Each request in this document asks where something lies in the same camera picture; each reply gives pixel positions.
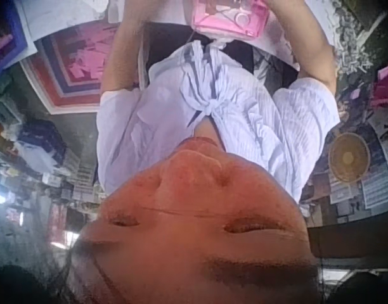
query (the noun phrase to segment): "eye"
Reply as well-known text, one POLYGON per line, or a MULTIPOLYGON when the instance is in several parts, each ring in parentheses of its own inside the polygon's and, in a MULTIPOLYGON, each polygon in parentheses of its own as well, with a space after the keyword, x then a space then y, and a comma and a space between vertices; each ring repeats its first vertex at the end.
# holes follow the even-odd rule
POLYGON ((246 233, 264 229, 284 230, 280 224, 265 218, 239 218, 224 226, 224 230, 228 233, 246 233))
POLYGON ((132 217, 129 215, 127 215, 127 216, 118 215, 118 216, 112 217, 109 220, 109 222, 110 222, 110 224, 115 225, 115 226, 119 226, 119 227, 134 227, 134 226, 139 225, 138 220, 136 220, 135 217, 132 217))

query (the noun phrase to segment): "pink container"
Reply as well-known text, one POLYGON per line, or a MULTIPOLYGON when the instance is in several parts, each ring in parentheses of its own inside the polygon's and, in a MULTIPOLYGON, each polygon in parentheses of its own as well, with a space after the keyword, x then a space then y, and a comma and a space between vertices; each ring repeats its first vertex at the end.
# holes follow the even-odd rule
POLYGON ((252 40, 262 34, 268 17, 263 0, 193 0, 191 27, 216 37, 252 40))

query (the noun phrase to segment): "white blouse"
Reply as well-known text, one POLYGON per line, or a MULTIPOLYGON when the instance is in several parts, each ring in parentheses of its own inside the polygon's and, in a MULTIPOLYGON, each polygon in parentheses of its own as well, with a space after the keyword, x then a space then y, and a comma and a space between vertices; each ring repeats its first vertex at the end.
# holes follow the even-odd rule
POLYGON ((227 152, 265 168, 298 202, 326 135, 340 121, 321 82, 299 79, 271 97, 239 63, 212 45, 204 51, 199 41, 152 66, 149 79, 143 91, 102 95, 98 177, 108 194, 168 157, 208 115, 227 152))

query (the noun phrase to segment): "woman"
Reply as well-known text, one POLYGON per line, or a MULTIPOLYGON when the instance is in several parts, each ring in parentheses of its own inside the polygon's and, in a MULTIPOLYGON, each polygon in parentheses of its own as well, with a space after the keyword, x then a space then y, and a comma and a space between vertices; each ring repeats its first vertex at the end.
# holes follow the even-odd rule
POLYGON ((297 206, 339 122, 332 48, 304 0, 266 0, 301 66, 271 97, 199 42, 133 90, 142 26, 128 0, 102 82, 99 178, 112 194, 73 255, 84 303, 313 303, 316 266, 297 206))

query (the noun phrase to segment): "table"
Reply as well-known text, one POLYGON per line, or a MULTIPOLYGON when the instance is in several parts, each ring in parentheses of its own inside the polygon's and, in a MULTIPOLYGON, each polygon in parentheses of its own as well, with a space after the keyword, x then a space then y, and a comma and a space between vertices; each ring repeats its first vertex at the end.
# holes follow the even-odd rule
MULTIPOLYGON (((123 12, 125 0, 110 1, 110 5, 118 7, 119 11, 123 12)), ((103 14, 95 12, 82 0, 21 0, 21 2, 27 17, 30 35, 34 41, 74 25, 103 18, 103 14)), ((306 2, 320 22, 330 44, 335 45, 337 17, 331 0, 306 0, 306 2)), ((164 7, 152 21, 189 25, 190 4, 191 1, 187 0, 166 0, 164 7)), ((121 19, 122 13, 119 13, 118 21, 121 19)), ((283 29, 273 13, 269 17, 263 35, 248 43, 298 68, 294 63, 283 29)))

